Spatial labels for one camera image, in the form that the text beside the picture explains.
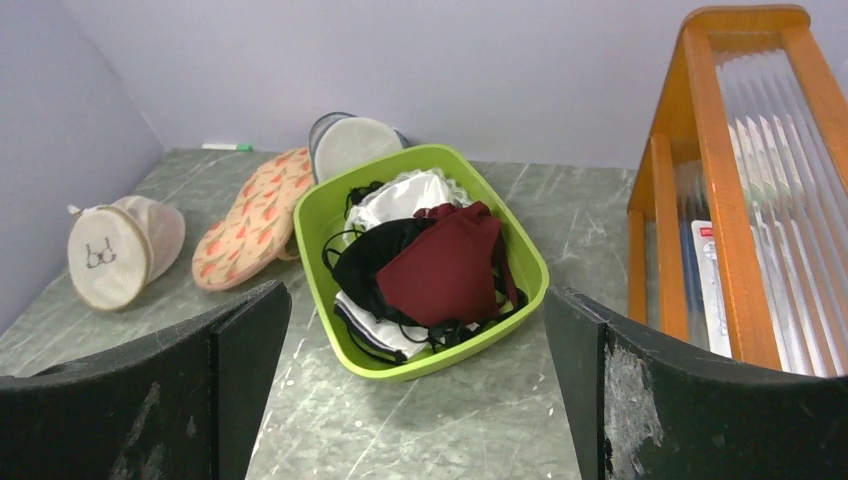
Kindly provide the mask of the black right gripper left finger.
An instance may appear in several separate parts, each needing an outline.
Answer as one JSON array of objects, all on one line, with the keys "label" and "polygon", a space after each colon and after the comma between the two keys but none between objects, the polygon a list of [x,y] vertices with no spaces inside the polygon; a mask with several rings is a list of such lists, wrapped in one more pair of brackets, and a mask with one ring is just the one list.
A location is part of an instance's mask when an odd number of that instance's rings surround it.
[{"label": "black right gripper left finger", "polygon": [[291,315],[265,282],[111,349],[1,380],[5,479],[242,479]]}]

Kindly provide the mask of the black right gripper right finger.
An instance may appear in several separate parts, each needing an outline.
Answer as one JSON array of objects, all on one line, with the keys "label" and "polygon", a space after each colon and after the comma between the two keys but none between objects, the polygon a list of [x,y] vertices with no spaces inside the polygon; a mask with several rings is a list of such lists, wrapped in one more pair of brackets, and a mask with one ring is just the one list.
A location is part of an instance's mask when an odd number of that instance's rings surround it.
[{"label": "black right gripper right finger", "polygon": [[843,479],[847,381],[741,363],[571,288],[544,300],[585,479]]}]

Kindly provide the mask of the pink tulip-print laundry bag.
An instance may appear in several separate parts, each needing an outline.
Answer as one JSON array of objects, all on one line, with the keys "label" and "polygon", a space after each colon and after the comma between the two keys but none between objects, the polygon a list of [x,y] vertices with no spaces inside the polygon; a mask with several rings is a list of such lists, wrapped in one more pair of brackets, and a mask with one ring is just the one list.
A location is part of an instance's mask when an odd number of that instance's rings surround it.
[{"label": "pink tulip-print laundry bag", "polygon": [[227,213],[201,237],[192,258],[195,284],[224,291],[275,260],[297,260],[294,210],[313,185],[306,148],[290,149],[258,167]]}]

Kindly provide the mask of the round white mesh laundry bag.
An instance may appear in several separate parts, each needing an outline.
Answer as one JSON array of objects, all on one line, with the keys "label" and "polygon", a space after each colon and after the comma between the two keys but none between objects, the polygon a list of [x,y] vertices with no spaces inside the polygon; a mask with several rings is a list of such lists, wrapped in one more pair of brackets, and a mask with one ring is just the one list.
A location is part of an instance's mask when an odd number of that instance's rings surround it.
[{"label": "round white mesh laundry bag", "polygon": [[71,281],[95,310],[116,311],[132,303],[171,267],[184,244],[182,213],[144,196],[67,210],[73,217],[67,241]]}]

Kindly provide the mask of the black bra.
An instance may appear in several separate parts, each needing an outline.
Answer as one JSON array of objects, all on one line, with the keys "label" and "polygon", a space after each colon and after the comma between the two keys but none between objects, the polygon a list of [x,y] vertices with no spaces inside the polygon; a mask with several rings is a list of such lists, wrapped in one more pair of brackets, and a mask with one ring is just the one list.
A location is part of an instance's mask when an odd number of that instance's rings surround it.
[{"label": "black bra", "polygon": [[461,326],[454,322],[427,328],[387,306],[377,286],[377,272],[433,224],[432,220],[418,220],[416,217],[391,220],[358,233],[345,250],[338,251],[326,247],[322,255],[324,264],[340,291],[347,294],[357,305],[377,318],[403,326],[426,328],[432,349],[450,348],[473,338],[487,326],[505,320],[519,309],[505,303],[499,317],[483,323]]}]

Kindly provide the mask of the maroon bra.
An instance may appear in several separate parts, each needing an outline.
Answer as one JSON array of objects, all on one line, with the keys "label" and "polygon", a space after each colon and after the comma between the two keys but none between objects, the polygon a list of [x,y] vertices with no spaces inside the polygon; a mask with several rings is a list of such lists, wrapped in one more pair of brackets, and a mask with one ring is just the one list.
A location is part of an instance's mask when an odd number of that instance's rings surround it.
[{"label": "maroon bra", "polygon": [[502,222],[485,203],[442,204],[419,210],[416,218],[434,224],[376,274],[387,306],[435,328],[483,323],[499,317],[505,303],[515,309],[526,304],[506,255]]}]

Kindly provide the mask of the white lace bra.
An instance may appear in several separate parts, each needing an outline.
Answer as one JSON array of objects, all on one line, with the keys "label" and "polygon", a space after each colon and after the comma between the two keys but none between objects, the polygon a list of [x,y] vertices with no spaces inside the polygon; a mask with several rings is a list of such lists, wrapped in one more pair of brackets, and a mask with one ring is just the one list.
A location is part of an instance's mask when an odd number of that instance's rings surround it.
[{"label": "white lace bra", "polygon": [[402,172],[388,182],[354,187],[346,200],[342,241],[349,245],[359,232],[446,203],[467,207],[473,200],[440,168]]}]

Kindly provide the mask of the grey-rimmed white mesh bag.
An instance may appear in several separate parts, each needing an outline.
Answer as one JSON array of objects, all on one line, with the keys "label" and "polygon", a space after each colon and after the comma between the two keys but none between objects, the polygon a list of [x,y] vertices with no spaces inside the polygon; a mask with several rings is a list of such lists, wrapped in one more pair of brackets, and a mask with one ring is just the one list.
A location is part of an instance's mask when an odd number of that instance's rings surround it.
[{"label": "grey-rimmed white mesh bag", "polygon": [[308,152],[315,184],[411,146],[395,128],[346,112],[330,112],[312,125]]}]

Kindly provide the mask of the white red packet in rack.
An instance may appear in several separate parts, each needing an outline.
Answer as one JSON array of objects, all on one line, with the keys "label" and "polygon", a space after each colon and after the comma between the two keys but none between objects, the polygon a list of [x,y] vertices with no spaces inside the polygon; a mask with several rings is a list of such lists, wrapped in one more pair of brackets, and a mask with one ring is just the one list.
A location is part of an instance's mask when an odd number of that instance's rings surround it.
[{"label": "white red packet in rack", "polygon": [[709,350],[731,358],[731,342],[724,307],[723,289],[718,268],[718,251],[712,223],[708,220],[691,222],[693,247],[698,263],[701,299]]}]

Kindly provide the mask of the white striped garment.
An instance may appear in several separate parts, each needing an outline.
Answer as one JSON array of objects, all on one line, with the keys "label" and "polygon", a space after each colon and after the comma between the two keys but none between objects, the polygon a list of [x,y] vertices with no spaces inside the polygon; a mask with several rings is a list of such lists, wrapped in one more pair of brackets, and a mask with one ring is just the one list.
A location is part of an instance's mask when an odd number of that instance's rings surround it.
[{"label": "white striped garment", "polygon": [[335,295],[334,312],[345,324],[354,345],[379,362],[402,365],[430,345],[426,328],[377,318],[343,291]]}]

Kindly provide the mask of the green plastic basin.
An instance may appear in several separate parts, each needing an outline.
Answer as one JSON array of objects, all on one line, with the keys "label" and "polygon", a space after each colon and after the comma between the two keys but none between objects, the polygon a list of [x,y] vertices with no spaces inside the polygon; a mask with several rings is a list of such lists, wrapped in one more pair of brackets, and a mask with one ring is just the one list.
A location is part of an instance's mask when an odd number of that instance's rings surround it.
[{"label": "green plastic basin", "polygon": [[[322,250],[331,235],[343,229],[345,201],[352,188],[371,181],[388,181],[406,171],[431,168],[440,168],[472,199],[485,203],[502,220],[509,264],[517,286],[527,295],[528,304],[457,347],[437,353],[426,351],[403,365],[392,366],[369,357],[357,347],[342,319],[333,312],[339,287],[323,264]],[[305,276],[330,345],[345,368],[365,379],[413,380],[471,357],[517,329],[539,308],[550,286],[545,260],[505,201],[471,163],[446,145],[414,146],[320,183],[299,200],[294,225]]]}]

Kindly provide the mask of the white green marker pen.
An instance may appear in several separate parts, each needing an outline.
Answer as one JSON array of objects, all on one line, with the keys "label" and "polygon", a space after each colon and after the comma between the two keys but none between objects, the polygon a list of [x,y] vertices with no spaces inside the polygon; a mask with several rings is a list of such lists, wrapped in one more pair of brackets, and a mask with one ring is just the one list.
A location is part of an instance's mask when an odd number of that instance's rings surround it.
[{"label": "white green marker pen", "polygon": [[203,143],[201,149],[233,152],[252,152],[254,150],[252,145],[245,143]]}]

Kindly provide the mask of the orange wooden rack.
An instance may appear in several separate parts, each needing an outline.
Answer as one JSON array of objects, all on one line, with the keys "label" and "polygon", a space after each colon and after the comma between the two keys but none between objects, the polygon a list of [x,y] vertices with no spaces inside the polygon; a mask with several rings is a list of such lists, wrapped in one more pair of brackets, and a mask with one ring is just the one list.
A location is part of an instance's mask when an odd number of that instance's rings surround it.
[{"label": "orange wooden rack", "polygon": [[729,359],[847,372],[847,102],[797,5],[682,23],[627,207],[632,319],[709,350],[691,222],[708,220]]}]

